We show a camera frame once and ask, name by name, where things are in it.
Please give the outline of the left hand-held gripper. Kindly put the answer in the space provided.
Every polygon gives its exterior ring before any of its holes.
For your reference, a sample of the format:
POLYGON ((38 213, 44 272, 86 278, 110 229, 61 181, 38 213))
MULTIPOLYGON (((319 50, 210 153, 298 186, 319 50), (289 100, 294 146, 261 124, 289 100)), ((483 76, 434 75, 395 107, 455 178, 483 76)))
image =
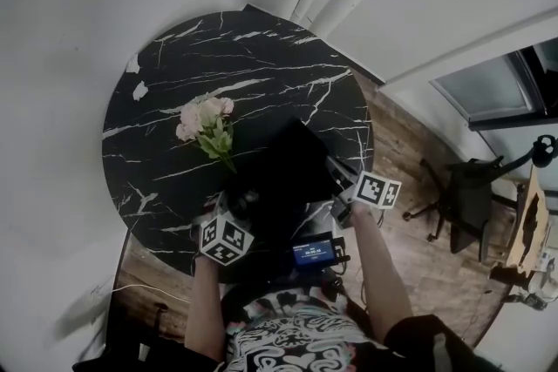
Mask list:
POLYGON ((233 221, 228 206, 228 195, 221 191, 214 207, 214 217, 200 227, 200 252, 226 267, 238 261, 250 249, 254 237, 233 221))

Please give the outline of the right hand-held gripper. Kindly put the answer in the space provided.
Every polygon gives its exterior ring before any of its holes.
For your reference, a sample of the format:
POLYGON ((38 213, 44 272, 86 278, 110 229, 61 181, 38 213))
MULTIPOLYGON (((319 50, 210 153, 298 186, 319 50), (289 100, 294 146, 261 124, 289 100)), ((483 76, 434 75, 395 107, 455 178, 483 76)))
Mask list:
POLYGON ((334 200, 331 216, 341 227, 348 218, 353 202, 379 210, 392 209, 397 201, 402 183, 379 177, 371 172, 357 172, 344 162, 328 155, 325 167, 332 181, 334 200))

